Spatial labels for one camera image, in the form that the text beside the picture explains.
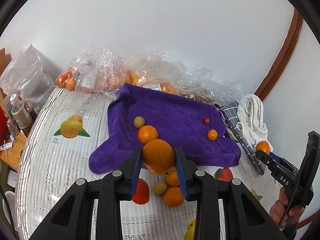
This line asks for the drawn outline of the person's right hand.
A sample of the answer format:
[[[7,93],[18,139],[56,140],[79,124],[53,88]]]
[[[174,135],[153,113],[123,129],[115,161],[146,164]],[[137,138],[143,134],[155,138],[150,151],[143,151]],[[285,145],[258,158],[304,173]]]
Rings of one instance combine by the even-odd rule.
[[[291,210],[286,211],[288,205],[289,199],[287,197],[285,188],[282,187],[279,191],[279,197],[277,201],[273,204],[270,210],[270,217],[281,229],[285,228],[286,226],[292,226],[296,224],[305,211],[304,207],[300,205],[296,205]]]

